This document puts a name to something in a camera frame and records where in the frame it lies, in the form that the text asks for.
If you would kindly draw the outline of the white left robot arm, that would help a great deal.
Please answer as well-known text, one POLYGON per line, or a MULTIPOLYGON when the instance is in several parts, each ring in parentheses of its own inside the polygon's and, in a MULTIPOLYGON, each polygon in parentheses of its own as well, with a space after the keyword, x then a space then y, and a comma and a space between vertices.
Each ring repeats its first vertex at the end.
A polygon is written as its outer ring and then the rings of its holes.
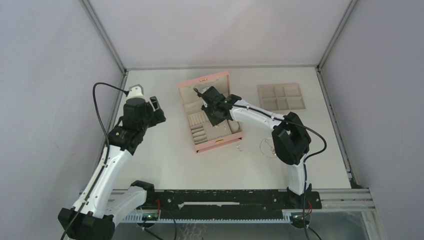
POLYGON ((99 164, 86 188, 71 208, 62 208, 58 220, 64 229, 62 239, 110 240, 118 224, 135 208, 153 207, 157 196, 147 189, 150 183, 135 181, 113 203, 114 184, 124 166, 134 156, 150 127, 166 121, 156 96, 128 96, 123 115, 108 133, 99 164))

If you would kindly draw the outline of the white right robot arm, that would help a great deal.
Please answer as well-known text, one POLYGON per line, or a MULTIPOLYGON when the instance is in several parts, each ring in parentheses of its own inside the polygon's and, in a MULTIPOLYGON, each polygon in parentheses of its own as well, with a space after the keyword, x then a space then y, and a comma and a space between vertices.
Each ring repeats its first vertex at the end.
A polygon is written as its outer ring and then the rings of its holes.
POLYGON ((273 113, 251 105, 238 95, 224 96, 214 86, 203 90, 195 88, 194 91, 203 100, 201 110, 213 126, 225 120, 236 121, 259 127, 270 134, 276 157, 288 167, 289 203, 295 208, 302 208, 308 203, 306 189, 309 183, 303 160, 312 140, 296 113, 273 113))

